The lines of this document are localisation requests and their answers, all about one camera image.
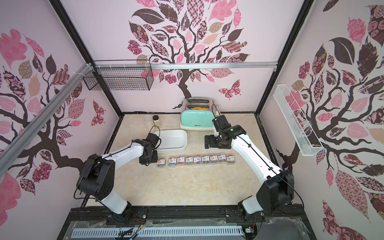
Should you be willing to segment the paper clip box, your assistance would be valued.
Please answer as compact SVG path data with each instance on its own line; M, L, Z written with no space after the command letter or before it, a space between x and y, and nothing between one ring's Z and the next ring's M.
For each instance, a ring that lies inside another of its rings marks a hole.
M211 154L210 155L210 164L214 165L214 164L218 164L218 163L219 163L218 155Z
M193 166L194 165L194 157L186 156L185 157L185 166Z
M157 167L158 168L165 168L166 167L166 159L165 158L159 158L157 161Z
M226 164L227 163L226 154L218 153L218 161L219 161L219 164Z
M195 155L195 156L193 156L193 160L194 160L194 166L202 165L202 156Z
M210 155L202 155L202 165L210 165Z
M185 163L185 157L184 156L178 156L177 157L177 166L184 166Z
M170 168L177 167L177 157L169 157L168 163Z
M227 155L226 155L226 162L227 162L228 165L233 165L233 164L235 164L236 160L235 160L234 155L232 155L232 154L227 154Z

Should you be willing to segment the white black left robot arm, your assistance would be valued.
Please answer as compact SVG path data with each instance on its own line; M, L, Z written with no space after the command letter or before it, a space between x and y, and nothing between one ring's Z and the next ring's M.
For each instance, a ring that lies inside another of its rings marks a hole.
M91 155L85 161L76 190L94 197L107 207L119 223L129 223L133 217L132 205L115 190L116 171L134 159L145 166L158 161L157 148L162 140L149 133L143 140L135 139L126 147L102 156Z

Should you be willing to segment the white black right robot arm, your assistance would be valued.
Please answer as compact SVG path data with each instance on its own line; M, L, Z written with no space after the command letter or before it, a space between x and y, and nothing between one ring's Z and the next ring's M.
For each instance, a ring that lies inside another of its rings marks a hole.
M296 191L294 175L283 171L271 162L252 142L247 132L239 125L231 126L224 115L212 120L215 134L205 136L205 148L233 149L248 163L258 177L261 187L255 196L238 203L243 219L257 213L272 214L289 204Z

